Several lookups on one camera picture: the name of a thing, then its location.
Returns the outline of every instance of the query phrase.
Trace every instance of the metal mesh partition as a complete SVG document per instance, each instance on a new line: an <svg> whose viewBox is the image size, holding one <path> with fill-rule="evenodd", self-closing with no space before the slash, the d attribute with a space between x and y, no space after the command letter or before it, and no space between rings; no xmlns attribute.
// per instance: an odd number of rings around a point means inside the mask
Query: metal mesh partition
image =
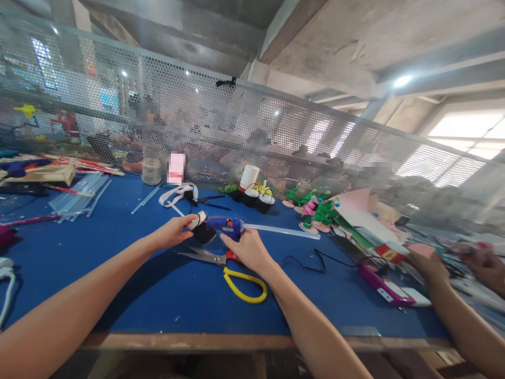
<svg viewBox="0 0 505 379"><path fill-rule="evenodd" d="M465 182L503 166L269 88L0 8L0 143L94 159L127 171L144 157L187 154L187 179L237 181L261 168L274 194L372 185L404 214L462 215L488 205ZM13 108L37 108L38 126ZM149 127L138 111L150 107ZM459 199L454 207L454 198Z"/></svg>

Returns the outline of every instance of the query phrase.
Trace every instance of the red cup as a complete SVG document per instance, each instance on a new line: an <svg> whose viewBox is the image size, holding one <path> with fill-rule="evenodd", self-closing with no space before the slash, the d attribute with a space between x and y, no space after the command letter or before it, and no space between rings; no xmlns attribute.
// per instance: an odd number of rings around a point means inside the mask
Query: red cup
<svg viewBox="0 0 505 379"><path fill-rule="evenodd" d="M393 264L399 264L409 255L409 251L406 248L393 241L388 241L377 246L375 252Z"/></svg>

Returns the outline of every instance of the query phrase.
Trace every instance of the person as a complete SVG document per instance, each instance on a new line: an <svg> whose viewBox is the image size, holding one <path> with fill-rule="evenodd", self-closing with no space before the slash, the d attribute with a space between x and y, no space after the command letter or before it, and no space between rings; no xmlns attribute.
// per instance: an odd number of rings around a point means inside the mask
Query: person
<svg viewBox="0 0 505 379"><path fill-rule="evenodd" d="M79 348L131 276L157 251L193 236L184 227L197 215L168 223L59 291L0 335L3 379L50 377ZM365 366L330 321L271 258L256 230L240 242L223 242L272 289L314 378L371 379Z"/></svg>
<svg viewBox="0 0 505 379"><path fill-rule="evenodd" d="M466 265L491 290L505 294L505 265L492 253L477 264L466 259ZM408 262L425 279L435 312L447 328L458 353L488 379L504 378L505 340L494 331L451 287L449 272L439 255L430 259L410 251Z"/></svg>

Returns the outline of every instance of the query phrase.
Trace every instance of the scissors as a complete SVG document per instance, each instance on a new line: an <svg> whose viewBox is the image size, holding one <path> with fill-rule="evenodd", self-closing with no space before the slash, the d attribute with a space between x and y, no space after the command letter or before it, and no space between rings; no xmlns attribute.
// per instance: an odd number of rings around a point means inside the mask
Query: scissors
<svg viewBox="0 0 505 379"><path fill-rule="evenodd" d="M194 252L196 252L197 254L188 254L188 253L179 253L179 254L196 259L198 261L202 261L202 262L206 262L206 263L214 263L214 264L217 264L218 266L220 266L223 269L223 272L225 273L224 278L226 280L226 283L228 283L228 285L230 286L233 293L235 295L237 295L239 297L239 299L245 301L246 303L250 303L250 304L259 304L259 303L262 303L263 301L265 301L265 299L267 298L268 290L267 290L267 286L263 283L263 281L261 281L258 278L255 278L254 276L250 276L247 274L243 274L240 272L229 270L226 267L226 260L228 260L228 259L240 262L240 259L238 259L233 254L233 252L231 250L227 251L225 255L215 255L215 254L212 254L212 253L210 253L206 250L203 250L201 248L191 247L191 249ZM244 280L258 284L263 289L263 293L261 295L259 295L258 297L250 297L250 296L244 295L237 288L237 286L235 284L233 284L230 276L234 276L239 279L244 279Z"/></svg>

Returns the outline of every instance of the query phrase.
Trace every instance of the ceiling light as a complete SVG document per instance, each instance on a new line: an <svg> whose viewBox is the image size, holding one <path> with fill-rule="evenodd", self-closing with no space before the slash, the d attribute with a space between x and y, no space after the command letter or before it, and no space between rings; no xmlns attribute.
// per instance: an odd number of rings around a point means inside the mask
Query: ceiling light
<svg viewBox="0 0 505 379"><path fill-rule="evenodd" d="M407 85L409 83L409 81L412 80L412 75L405 75L405 76L402 76L402 77L399 77L398 79L396 79L395 81L395 84L393 84L393 86L395 88L400 88L400 87L403 87L404 85Z"/></svg>

